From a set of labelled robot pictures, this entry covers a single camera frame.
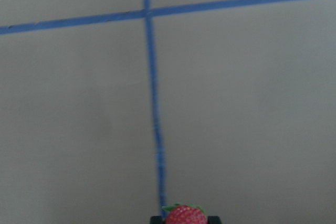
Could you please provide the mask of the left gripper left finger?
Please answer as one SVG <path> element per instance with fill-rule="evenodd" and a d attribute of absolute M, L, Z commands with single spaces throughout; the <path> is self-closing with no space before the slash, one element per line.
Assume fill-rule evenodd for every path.
<path fill-rule="evenodd" d="M 165 224 L 164 218 L 162 216 L 152 216 L 150 217 L 150 224 Z"/>

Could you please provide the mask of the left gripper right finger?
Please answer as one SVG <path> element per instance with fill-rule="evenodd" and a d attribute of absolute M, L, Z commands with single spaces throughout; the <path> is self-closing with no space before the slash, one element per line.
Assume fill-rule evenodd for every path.
<path fill-rule="evenodd" d="M 208 224 L 221 224 L 220 221 L 220 217 L 219 216 L 208 216 L 207 217 L 207 223 Z"/>

